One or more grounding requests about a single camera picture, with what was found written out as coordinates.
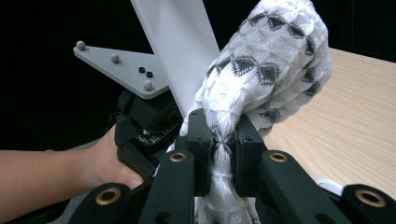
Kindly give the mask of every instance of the wooden table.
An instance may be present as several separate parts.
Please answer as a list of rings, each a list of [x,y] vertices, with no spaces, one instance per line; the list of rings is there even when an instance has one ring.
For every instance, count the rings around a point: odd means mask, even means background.
[[[396,200],[396,63],[331,49],[322,91],[264,137],[310,174],[365,184]]]

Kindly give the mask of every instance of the white panel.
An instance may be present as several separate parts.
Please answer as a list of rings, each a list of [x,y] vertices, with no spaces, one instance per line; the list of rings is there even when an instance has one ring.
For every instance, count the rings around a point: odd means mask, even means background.
[[[202,0],[131,0],[168,77],[177,105],[187,116],[219,47]]]
[[[81,50],[74,47],[75,55],[85,63],[94,67],[106,76],[121,84],[142,99],[149,100],[169,90],[168,82],[158,58],[153,54],[131,52],[118,49],[103,49],[86,46]],[[117,55],[118,63],[111,61],[112,55]],[[153,74],[139,73],[139,67],[144,67]],[[145,89],[146,82],[151,89]]]

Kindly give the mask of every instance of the human arm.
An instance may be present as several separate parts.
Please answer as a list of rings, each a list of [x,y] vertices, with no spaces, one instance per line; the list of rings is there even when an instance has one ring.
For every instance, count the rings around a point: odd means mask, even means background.
[[[104,183],[140,185],[142,177],[117,159],[114,132],[82,150],[0,150],[0,223]]]

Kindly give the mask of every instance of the patterned fabric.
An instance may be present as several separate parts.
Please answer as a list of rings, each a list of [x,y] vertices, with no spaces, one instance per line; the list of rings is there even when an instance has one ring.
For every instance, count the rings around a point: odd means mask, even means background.
[[[204,109],[216,143],[209,194],[195,199],[196,223],[260,223],[254,199],[233,188],[234,127],[246,113],[267,135],[331,74],[328,31],[309,0],[261,0],[253,8],[208,68],[191,109]],[[185,118],[180,135],[187,135],[187,125]]]

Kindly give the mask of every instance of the screw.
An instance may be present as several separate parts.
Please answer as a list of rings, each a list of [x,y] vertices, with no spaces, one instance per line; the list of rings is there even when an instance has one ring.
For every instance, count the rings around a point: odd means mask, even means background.
[[[113,63],[119,63],[120,62],[120,57],[117,54],[112,54],[111,55],[111,62]]]
[[[145,83],[143,84],[143,87],[145,88],[146,91],[151,91],[152,90],[152,82],[146,80]]]
[[[82,42],[81,40],[79,40],[79,41],[77,42],[76,46],[77,46],[77,48],[78,48],[79,50],[84,50],[85,47],[86,47],[86,46],[85,46],[85,43]]]

